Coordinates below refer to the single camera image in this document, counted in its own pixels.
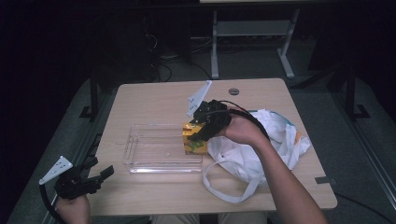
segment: black cable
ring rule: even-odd
[[[205,70],[201,65],[196,64],[196,63],[190,63],[190,64],[195,65],[195,66],[201,68],[201,70],[205,72],[206,76],[207,76],[210,80],[213,80],[212,76],[210,76],[210,75],[206,72],[206,70]]]
[[[199,46],[199,47],[197,47],[195,49],[192,49],[191,53],[197,53],[197,52],[199,52],[199,51],[201,51],[203,49],[210,48],[212,46],[212,40],[211,40],[211,38],[209,38],[209,39],[210,39],[210,41],[206,41],[203,45],[201,45],[201,46]]]
[[[240,105],[238,105],[238,104],[236,104],[236,103],[233,103],[233,102],[231,102],[231,101],[221,100],[221,101],[219,101],[219,102],[221,102],[221,103],[224,102],[224,103],[228,103],[228,104],[234,105],[234,106],[238,107],[239,109],[245,111],[246,113],[249,113],[245,108],[243,108],[242,106],[240,106]]]
[[[159,74],[158,74],[158,79],[159,79],[159,81],[160,81],[160,82],[167,82],[167,81],[169,81],[169,80],[171,79],[172,75],[173,75],[172,69],[171,69],[169,66],[166,66],[165,64],[162,64],[162,63],[160,63],[159,66],[162,66],[162,67],[168,69],[168,71],[169,71],[169,77],[168,77],[166,80],[164,80],[164,81],[163,81],[163,79],[161,78],[161,74],[159,73]]]
[[[230,110],[215,110],[215,111],[210,111],[204,114],[205,117],[212,115],[212,114],[220,114],[220,113],[226,113],[229,114]]]
[[[176,54],[173,56],[167,56],[167,57],[161,56],[160,60],[165,61],[166,63],[181,63],[181,62],[172,62],[173,60],[180,59],[179,56]]]
[[[210,52],[212,50],[210,47],[211,47],[210,45],[207,45],[207,46],[204,46],[204,47],[193,49],[191,51],[191,54],[208,53],[208,52]]]
[[[61,218],[61,216],[59,215],[59,213],[57,213],[55,211],[55,209],[53,208],[52,204],[50,204],[50,200],[49,197],[47,195],[47,190],[46,190],[46,186],[44,184],[39,185],[40,187],[40,194],[41,194],[41,198],[43,199],[43,203],[46,206],[47,210],[49,210],[49,213],[55,218],[55,220],[61,224],[66,224],[66,222],[64,222],[64,220]]]
[[[372,208],[372,207],[370,207],[370,206],[368,206],[368,205],[366,205],[366,204],[364,204],[364,203],[360,203],[360,202],[358,202],[358,201],[356,201],[356,200],[353,200],[353,199],[351,199],[351,198],[349,198],[349,197],[347,197],[347,196],[345,196],[345,195],[343,195],[343,194],[340,194],[340,193],[337,193],[337,192],[334,192],[334,194],[335,194],[336,196],[338,196],[338,197],[341,197],[341,198],[343,198],[343,199],[346,199],[346,200],[348,200],[348,201],[351,201],[351,202],[353,202],[353,203],[356,203],[356,204],[358,204],[358,205],[360,205],[360,206],[362,206],[362,207],[364,207],[364,208],[370,210],[371,212],[377,214],[378,216],[384,218],[388,223],[394,224],[394,222],[392,222],[389,218],[385,217],[385,216],[384,216],[383,214],[381,214],[380,212],[376,211],[374,208]]]

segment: clear plastic container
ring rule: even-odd
[[[186,155],[181,124],[133,125],[123,155],[131,173],[201,172],[202,160]]]

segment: dark background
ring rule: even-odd
[[[150,65],[160,52],[147,51],[145,34],[156,35],[160,45],[187,61],[189,36],[211,34],[210,10],[108,12],[55,1],[3,1],[0,10],[0,222],[7,221],[85,80],[95,74],[104,91],[150,82],[156,77]],[[294,35],[318,41],[310,69],[325,69],[352,52],[349,62],[394,120],[395,11],[393,1],[311,5],[303,7]],[[262,13],[227,10],[222,15],[255,19]],[[273,11],[274,18],[279,15]]]

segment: white bracket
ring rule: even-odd
[[[59,160],[52,166],[52,168],[50,168],[47,174],[38,181],[38,184],[43,185],[72,167],[73,164],[65,157],[61,156],[61,158],[59,158]]]
[[[208,80],[206,84],[201,87],[194,95],[189,97],[189,110],[187,111],[187,116],[191,117],[194,112],[198,109],[198,107],[201,105],[201,102],[204,100],[207,91],[210,88],[210,85],[212,85],[212,81]]]

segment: wire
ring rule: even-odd
[[[151,49],[148,48],[148,50],[149,51],[155,50],[155,48],[157,48],[157,45],[158,45],[157,37],[155,37],[155,35],[146,35],[146,37],[151,37],[152,39],[154,39],[154,46]]]
[[[245,111],[246,113],[249,114],[249,112],[248,112],[245,108],[243,108],[243,107],[240,106],[240,105],[237,105],[236,103],[233,103],[233,102],[231,102],[231,101],[225,101],[225,100],[222,100],[222,101],[219,101],[219,102],[221,102],[221,103],[224,102],[224,103],[228,103],[228,104],[234,105],[234,106],[238,107],[239,109],[241,109],[241,110],[243,110],[243,111]]]
[[[44,184],[39,185],[40,187],[40,194],[41,194],[41,199],[43,200],[44,205],[46,206],[47,210],[49,210],[49,213],[55,218],[55,220],[61,224],[66,224],[64,220],[61,218],[59,213],[55,211],[53,208],[52,204],[50,203],[49,197],[47,195],[47,190],[46,186]]]
[[[208,39],[209,39],[209,40],[206,41],[206,43],[204,43],[203,45],[201,45],[201,46],[199,46],[199,47],[193,49],[193,50],[191,51],[191,53],[196,53],[196,52],[201,51],[201,50],[203,50],[203,49],[209,48],[209,47],[210,47],[210,44],[212,43],[212,38],[208,38]]]
[[[370,206],[368,206],[368,205],[366,205],[366,204],[364,204],[364,203],[360,203],[360,202],[358,202],[358,201],[356,201],[356,200],[353,200],[353,199],[351,199],[351,198],[349,198],[349,197],[347,197],[347,196],[345,196],[345,195],[343,195],[343,194],[340,194],[340,193],[337,193],[337,192],[334,192],[334,194],[335,194],[336,196],[338,196],[338,197],[341,197],[341,198],[343,198],[343,199],[346,199],[346,200],[348,200],[348,201],[351,201],[351,202],[353,202],[353,203],[356,203],[356,204],[358,204],[358,205],[360,205],[360,206],[366,208],[367,210],[370,210],[371,212],[377,214],[378,216],[384,218],[388,223],[394,224],[394,222],[392,222],[389,218],[385,217],[382,213],[376,211],[374,208],[372,208],[372,207],[370,207]]]
[[[206,76],[207,76],[210,80],[213,80],[212,76],[210,76],[210,75],[206,72],[206,70],[205,70],[201,65],[199,65],[199,64],[197,64],[197,63],[190,63],[190,64],[195,65],[195,66],[201,68],[201,70],[204,71],[204,73],[206,74]]]
[[[201,117],[209,116],[209,115],[212,115],[212,114],[230,114],[230,110],[215,110],[215,111],[210,111],[210,112],[205,113],[205,114],[202,115]]]
[[[169,71],[169,77],[168,77],[166,80],[164,80],[164,81],[163,81],[163,79],[161,78],[161,74],[158,73],[158,79],[159,79],[159,81],[160,81],[160,82],[167,82],[167,81],[169,81],[169,79],[171,79],[171,77],[172,77],[172,75],[173,75],[172,69],[171,69],[170,67],[166,66],[165,64],[161,64],[161,63],[159,64],[159,66],[162,66],[162,67],[168,69],[168,71]]]
[[[174,59],[176,59],[176,58],[178,58],[178,55],[177,55],[177,54],[173,54],[173,55],[163,55],[163,56],[160,57],[160,59],[168,60],[169,62],[172,61],[172,60],[174,60]]]

